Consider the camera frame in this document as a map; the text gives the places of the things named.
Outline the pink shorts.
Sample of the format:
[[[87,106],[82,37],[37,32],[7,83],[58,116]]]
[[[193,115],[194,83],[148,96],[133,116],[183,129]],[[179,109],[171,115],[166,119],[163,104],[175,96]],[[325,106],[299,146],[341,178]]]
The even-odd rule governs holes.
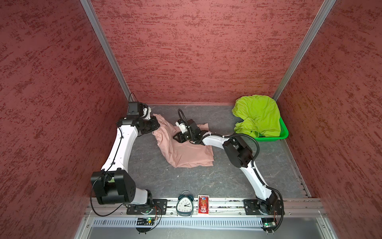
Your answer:
[[[160,127],[153,132],[163,156],[175,168],[213,166],[214,155],[211,146],[195,145],[189,141],[179,143],[173,136],[180,132],[161,115],[155,114]]]

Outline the lime green shorts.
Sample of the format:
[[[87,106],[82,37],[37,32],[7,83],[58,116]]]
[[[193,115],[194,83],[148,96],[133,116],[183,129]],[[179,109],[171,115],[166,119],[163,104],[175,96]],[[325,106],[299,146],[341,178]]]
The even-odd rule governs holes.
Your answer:
[[[242,119],[235,124],[236,133],[253,138],[279,137],[281,135],[280,111],[268,96],[243,96],[236,100],[232,113]]]

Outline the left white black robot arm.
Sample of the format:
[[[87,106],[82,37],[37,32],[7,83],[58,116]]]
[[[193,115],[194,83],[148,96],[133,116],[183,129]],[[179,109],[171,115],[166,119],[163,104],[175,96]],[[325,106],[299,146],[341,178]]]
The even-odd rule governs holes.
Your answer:
[[[135,140],[152,133],[160,125],[151,108],[141,102],[130,102],[128,112],[117,123],[116,138],[100,171],[92,173],[91,196],[100,205],[130,205],[147,215],[156,208],[149,190],[139,189],[128,173],[128,164]]]

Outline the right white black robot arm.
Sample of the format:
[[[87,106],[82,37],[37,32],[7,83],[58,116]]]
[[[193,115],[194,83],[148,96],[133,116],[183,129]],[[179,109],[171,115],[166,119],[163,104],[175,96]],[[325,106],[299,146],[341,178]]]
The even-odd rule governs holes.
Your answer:
[[[255,164],[260,146],[254,138],[246,134],[220,135],[201,130],[193,120],[179,119],[176,126],[180,132],[173,136],[173,139],[179,143],[190,141],[196,145],[224,149],[231,164],[244,173],[254,189],[257,207],[261,214],[279,216],[284,214],[282,195],[265,182]]]

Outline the red playing card box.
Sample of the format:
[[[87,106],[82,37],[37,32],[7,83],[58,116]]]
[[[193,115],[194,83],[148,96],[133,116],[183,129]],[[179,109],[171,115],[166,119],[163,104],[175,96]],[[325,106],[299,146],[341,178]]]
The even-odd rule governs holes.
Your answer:
[[[198,196],[198,214],[208,215],[210,211],[210,197],[208,195],[199,195]]]

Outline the green plastic basket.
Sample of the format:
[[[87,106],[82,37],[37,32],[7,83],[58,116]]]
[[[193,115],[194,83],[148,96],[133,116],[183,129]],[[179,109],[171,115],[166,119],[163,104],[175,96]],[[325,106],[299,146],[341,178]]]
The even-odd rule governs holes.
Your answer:
[[[278,137],[264,137],[263,135],[259,134],[259,137],[255,138],[255,140],[259,142],[274,142],[274,141],[286,139],[289,136],[289,131],[282,118],[280,118],[279,122],[281,127],[281,133]]]

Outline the left green circuit board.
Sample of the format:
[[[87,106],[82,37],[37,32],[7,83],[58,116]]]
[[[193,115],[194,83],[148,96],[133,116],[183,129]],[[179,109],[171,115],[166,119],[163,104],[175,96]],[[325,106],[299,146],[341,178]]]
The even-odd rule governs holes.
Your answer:
[[[153,218],[138,218],[136,222],[136,226],[152,227],[154,225],[155,220]]]

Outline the green circuit board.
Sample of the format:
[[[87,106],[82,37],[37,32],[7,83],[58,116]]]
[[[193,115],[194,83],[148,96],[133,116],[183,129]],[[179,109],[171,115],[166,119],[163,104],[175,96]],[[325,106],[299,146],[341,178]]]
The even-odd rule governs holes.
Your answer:
[[[277,223],[273,218],[262,218],[262,230],[265,232],[274,231],[277,227]]]
[[[138,218],[136,222],[136,226],[152,227],[154,225],[155,220],[153,218]]]

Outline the right green circuit board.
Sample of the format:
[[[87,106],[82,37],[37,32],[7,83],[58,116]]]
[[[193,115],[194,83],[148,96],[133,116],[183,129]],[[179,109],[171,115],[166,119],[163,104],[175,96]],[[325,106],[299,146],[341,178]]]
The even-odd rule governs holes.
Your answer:
[[[273,218],[262,218],[262,230],[265,232],[274,231],[277,227],[277,223]]]

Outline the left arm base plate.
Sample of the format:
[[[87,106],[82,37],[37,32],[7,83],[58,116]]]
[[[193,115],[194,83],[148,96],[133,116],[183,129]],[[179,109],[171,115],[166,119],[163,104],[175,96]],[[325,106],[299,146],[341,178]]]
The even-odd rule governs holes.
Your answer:
[[[153,199],[148,205],[127,205],[127,215],[165,215],[168,199]]]

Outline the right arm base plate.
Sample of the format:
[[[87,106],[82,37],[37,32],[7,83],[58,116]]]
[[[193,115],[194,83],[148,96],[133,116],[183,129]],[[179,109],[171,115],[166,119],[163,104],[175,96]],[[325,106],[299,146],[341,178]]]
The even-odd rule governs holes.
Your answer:
[[[246,215],[274,215],[284,214],[281,201],[277,199],[273,203],[264,200],[244,199],[244,210]]]

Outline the left aluminium corner post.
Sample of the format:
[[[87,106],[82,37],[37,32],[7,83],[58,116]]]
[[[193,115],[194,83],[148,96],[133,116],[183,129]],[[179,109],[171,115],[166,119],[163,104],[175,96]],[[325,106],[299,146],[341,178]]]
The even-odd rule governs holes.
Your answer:
[[[108,59],[108,62],[120,84],[120,87],[125,94],[125,97],[128,101],[136,100],[135,95],[131,92],[126,79],[122,73],[122,70],[117,62],[117,59],[113,53],[113,50],[108,42],[108,39],[104,33],[104,30],[101,26],[101,23],[96,15],[96,11],[90,0],[80,0],[80,3],[86,13],[88,20],[90,21],[92,28],[100,42],[102,49]]]

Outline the aluminium corner post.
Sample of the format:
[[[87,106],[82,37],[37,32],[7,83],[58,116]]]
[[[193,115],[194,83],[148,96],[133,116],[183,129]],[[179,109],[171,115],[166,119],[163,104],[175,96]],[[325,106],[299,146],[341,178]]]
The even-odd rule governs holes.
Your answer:
[[[122,70],[117,62],[117,59],[113,53],[113,50],[108,42],[108,39],[104,33],[104,30],[101,26],[101,23],[96,15],[96,11],[90,0],[80,0],[80,3],[86,13],[88,20],[90,21],[92,28],[100,42],[102,49],[108,59],[108,62],[120,84],[120,87],[125,94],[125,97],[128,101],[136,100],[135,95],[131,92],[126,79],[122,73]]]
[[[336,3],[336,0],[323,1],[305,37],[303,38],[295,56],[293,57],[289,67],[287,68],[283,78],[281,79],[279,86],[277,87],[276,91],[274,92],[272,96],[272,98],[275,101],[277,101],[279,97],[281,96],[283,90],[285,89],[291,77],[293,76],[295,70],[297,69],[305,53],[307,52],[310,45],[312,44],[314,38],[316,37],[317,33],[319,32],[320,28],[322,27],[324,21],[326,20],[330,11],[334,7],[335,3]]]

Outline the aluminium mounting rail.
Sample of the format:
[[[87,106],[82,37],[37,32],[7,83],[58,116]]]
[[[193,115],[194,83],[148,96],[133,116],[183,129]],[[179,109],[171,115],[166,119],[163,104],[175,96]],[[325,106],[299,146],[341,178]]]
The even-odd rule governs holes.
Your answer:
[[[164,217],[177,217],[177,198],[167,198]],[[210,198],[209,217],[248,217],[243,198]],[[117,205],[99,205],[93,199],[93,208],[87,206],[84,215],[96,217],[113,211]],[[328,214],[318,198],[284,198],[285,217],[327,218]]]

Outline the right aluminium corner post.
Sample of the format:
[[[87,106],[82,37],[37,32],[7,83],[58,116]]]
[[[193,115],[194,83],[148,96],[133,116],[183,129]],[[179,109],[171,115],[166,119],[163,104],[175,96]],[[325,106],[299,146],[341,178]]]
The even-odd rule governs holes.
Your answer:
[[[334,7],[335,3],[336,3],[336,0],[323,1],[305,37],[303,38],[295,56],[293,57],[289,67],[287,68],[283,78],[281,79],[279,86],[277,87],[276,91],[274,92],[272,96],[272,98],[275,101],[277,101],[279,97],[281,96],[283,90],[285,89],[291,77],[293,76],[295,70],[297,69],[305,53],[307,52],[310,45],[312,44],[314,38],[316,37],[317,33],[319,32],[320,28],[322,27],[324,21],[326,20],[330,11]]]

